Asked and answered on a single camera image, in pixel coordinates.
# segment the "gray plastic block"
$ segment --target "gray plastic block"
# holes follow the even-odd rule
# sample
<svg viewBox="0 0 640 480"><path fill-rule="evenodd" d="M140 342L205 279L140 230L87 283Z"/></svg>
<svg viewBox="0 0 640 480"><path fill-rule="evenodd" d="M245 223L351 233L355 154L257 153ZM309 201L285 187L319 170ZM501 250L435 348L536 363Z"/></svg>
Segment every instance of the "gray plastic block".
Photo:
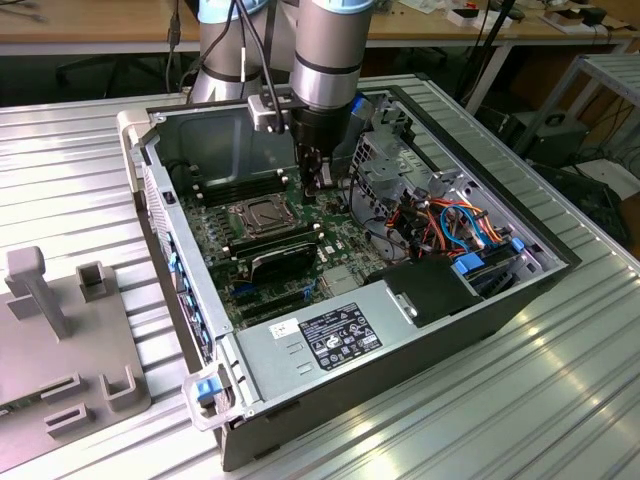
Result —
<svg viewBox="0 0 640 480"><path fill-rule="evenodd" d="M5 278L4 282L7 284L7 287L9 287L9 290L11 290L14 297L18 298L30 295L29 290L27 290L27 287L22 282L14 282L11 277Z"/></svg>
<svg viewBox="0 0 640 480"><path fill-rule="evenodd" d="M127 375L127 384L120 391L117 391L117 387L115 385L109 384L107 377L104 375L100 375L99 377L100 386L102 387L102 395L113 412L127 408L131 404L137 402L138 395L140 394L140 390L138 389L138 384L136 382L136 378L133 376L131 367L127 365L124 367L124 370Z"/></svg>
<svg viewBox="0 0 640 480"><path fill-rule="evenodd" d="M93 421L91 410L84 403L62 410L44 418L45 432L53 438L72 432Z"/></svg>
<svg viewBox="0 0 640 480"><path fill-rule="evenodd" d="M80 378L78 372L75 372L71 376L59 378L48 385L40 387L40 398L51 405L80 393L85 387L86 385L82 378Z"/></svg>
<svg viewBox="0 0 640 480"><path fill-rule="evenodd" d="M27 288L58 340L70 336L71 330L58 300L42 278L46 271L42 251L38 247L25 247L7 252L7 271L14 288L22 291L21 287L15 285L20 283Z"/></svg>
<svg viewBox="0 0 640 480"><path fill-rule="evenodd" d="M42 314L42 310L40 310L40 307L31 294L16 297L13 300L7 300L7 307L9 307L18 320L24 320Z"/></svg>
<svg viewBox="0 0 640 480"><path fill-rule="evenodd" d="M85 302L110 295L112 286L104 276L102 263L93 262L76 267L76 278Z"/></svg>
<svg viewBox="0 0 640 480"><path fill-rule="evenodd" d="M36 267L30 272L41 275L44 266L36 253L28 252ZM16 286L25 285L20 283L25 271L21 259L16 266L16 257L10 256L9 282L12 291L21 293ZM0 438L11 439L0 449L0 473L151 405L115 273L110 267L97 268L106 296L91 291L98 280L93 268L82 270L87 292L81 291L78 275L45 284L73 332L63 341L56 340L42 312L16 321L9 305L19 299L0 295L0 363L17 365L12 375L0 374L0 405L11 407L0 417Z"/></svg>

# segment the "electronic equipment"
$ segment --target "electronic equipment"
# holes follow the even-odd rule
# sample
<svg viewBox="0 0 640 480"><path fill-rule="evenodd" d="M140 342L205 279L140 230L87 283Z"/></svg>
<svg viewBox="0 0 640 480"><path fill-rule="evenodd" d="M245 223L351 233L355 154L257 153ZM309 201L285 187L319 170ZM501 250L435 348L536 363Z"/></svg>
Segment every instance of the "electronic equipment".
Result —
<svg viewBox="0 0 640 480"><path fill-rule="evenodd" d="M604 18L607 16L607 11L604 8L581 8L580 15L582 15L582 23L593 27L594 25L600 25Z"/></svg>
<svg viewBox="0 0 640 480"><path fill-rule="evenodd" d="M313 202L291 136L256 130L244 102L119 115L198 359L190 416L226 471L492 335L579 263L403 91L348 108L335 181ZM431 162L416 127L454 167Z"/></svg>
<svg viewBox="0 0 640 480"><path fill-rule="evenodd" d="M498 130L498 138L513 148L534 117L535 112L509 115ZM538 129L522 157L550 167L565 166L570 156L580 149L588 133L585 124L568 113L556 110Z"/></svg>

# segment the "blue latch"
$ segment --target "blue latch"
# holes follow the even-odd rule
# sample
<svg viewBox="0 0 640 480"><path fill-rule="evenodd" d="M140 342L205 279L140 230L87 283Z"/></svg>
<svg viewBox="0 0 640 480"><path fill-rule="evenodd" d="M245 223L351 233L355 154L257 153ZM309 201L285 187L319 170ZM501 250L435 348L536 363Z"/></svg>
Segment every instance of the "blue latch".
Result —
<svg viewBox="0 0 640 480"><path fill-rule="evenodd" d="M176 263L178 262L178 254L173 252L169 257L169 271L171 273L176 271Z"/></svg>
<svg viewBox="0 0 640 480"><path fill-rule="evenodd" d="M484 262L476 253L466 253L456 257L453 265L462 275L466 275L471 270L482 267Z"/></svg>
<svg viewBox="0 0 640 480"><path fill-rule="evenodd" d="M518 237L513 237L511 239L511 246L518 253L520 253L522 250L524 250L524 247L525 247L524 242L522 240L520 240Z"/></svg>
<svg viewBox="0 0 640 480"><path fill-rule="evenodd" d="M196 383L196 388L198 389L198 397L196 400L198 400L199 403L211 400L214 395L217 395L224 390L222 382L220 382L218 377L200 380Z"/></svg>

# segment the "aluminum extrusion table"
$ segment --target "aluminum extrusion table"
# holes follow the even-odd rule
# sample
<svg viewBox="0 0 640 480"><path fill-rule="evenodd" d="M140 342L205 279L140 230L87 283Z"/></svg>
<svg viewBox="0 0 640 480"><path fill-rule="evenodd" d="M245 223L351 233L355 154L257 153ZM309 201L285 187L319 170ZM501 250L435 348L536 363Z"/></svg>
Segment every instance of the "aluminum extrusion table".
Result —
<svg viewBox="0 0 640 480"><path fill-rule="evenodd" d="M640 107L640 55L578 55L573 59L565 74L522 133L518 143L513 147L516 153L522 154L526 150L542 123L580 72L589 75L591 80L571 104L569 108L570 115L577 118L589 98L600 85L614 91L636 107ZM640 135L640 123L629 132L626 138L620 142L620 145L624 145L638 135Z"/></svg>
<svg viewBox="0 0 640 480"><path fill-rule="evenodd" d="M113 265L153 405L5 478L640 477L640 264L431 82L395 83L583 263L493 337L230 474L193 428L186 367L142 240L119 110L178 95L0 110L0 250L38 244L49 277ZM422 131L439 166L449 156Z"/></svg>

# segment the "warning label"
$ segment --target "warning label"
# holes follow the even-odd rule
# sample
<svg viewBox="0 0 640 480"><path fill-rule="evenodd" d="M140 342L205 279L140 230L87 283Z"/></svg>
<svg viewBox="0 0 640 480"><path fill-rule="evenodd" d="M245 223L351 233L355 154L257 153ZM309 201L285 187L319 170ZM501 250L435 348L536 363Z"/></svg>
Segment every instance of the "warning label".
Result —
<svg viewBox="0 0 640 480"><path fill-rule="evenodd" d="M382 346L355 303L298 326L323 370L332 370Z"/></svg>

